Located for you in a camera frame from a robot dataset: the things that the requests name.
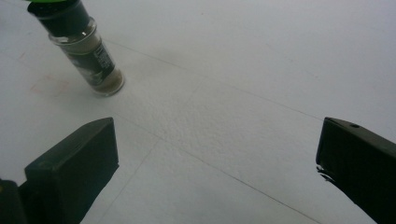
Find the spice jar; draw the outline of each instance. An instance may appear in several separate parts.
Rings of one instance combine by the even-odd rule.
[[[47,29],[49,39],[62,49],[94,92],[109,96],[122,88],[124,77],[80,0],[31,3],[28,11]]]

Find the white surface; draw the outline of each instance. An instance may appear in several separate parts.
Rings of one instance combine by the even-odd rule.
[[[0,0],[0,177],[113,117],[120,169],[93,223],[374,223],[317,173],[324,117],[396,142],[396,2],[84,0],[126,76],[95,97]]]

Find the glass jar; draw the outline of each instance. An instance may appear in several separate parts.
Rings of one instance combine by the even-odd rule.
[[[109,96],[122,88],[124,77],[80,0],[31,3],[28,11],[49,31],[49,39],[62,49],[95,93]]]

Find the jar label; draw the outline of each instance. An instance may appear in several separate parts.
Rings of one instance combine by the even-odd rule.
[[[100,85],[115,67],[104,44],[86,54],[64,53],[92,86]]]

